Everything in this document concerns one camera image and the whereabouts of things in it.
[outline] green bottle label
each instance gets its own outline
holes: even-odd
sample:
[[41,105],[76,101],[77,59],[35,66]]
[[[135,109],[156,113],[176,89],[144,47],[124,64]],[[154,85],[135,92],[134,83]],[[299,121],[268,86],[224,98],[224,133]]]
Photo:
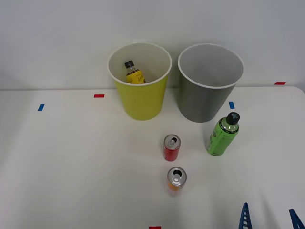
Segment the green bottle label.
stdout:
[[211,134],[210,143],[207,148],[208,152],[214,156],[220,156],[223,154],[225,149],[238,134],[238,131],[239,128],[234,132],[222,129],[221,120],[219,120],[213,133]]

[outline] green bottle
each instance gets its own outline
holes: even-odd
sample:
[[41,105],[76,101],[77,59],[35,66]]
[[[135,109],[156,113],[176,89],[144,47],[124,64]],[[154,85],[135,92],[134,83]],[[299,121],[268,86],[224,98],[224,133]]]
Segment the green bottle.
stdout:
[[211,134],[207,151],[214,156],[224,153],[239,131],[239,114],[231,112],[227,117],[219,120]]

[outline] gray bin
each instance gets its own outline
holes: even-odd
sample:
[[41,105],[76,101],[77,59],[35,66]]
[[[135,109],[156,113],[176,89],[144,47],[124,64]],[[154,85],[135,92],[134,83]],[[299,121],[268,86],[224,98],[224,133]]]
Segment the gray bin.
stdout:
[[179,56],[179,109],[188,120],[203,123],[215,117],[242,78],[241,58],[216,44],[196,44]]

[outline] orange can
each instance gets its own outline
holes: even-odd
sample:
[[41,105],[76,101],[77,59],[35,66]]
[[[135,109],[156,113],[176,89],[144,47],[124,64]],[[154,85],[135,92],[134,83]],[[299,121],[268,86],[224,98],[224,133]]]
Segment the orange can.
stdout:
[[167,173],[167,185],[172,191],[179,191],[186,183],[186,172],[181,167],[173,167]]

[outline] can lid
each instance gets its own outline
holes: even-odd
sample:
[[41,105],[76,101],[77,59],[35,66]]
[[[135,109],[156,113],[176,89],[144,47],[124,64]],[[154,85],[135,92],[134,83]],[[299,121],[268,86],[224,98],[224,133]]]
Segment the can lid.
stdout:
[[174,186],[183,186],[187,179],[186,172],[181,167],[173,167],[168,171],[167,179]]
[[180,147],[181,140],[177,135],[168,135],[164,139],[164,145],[168,149],[178,149]]

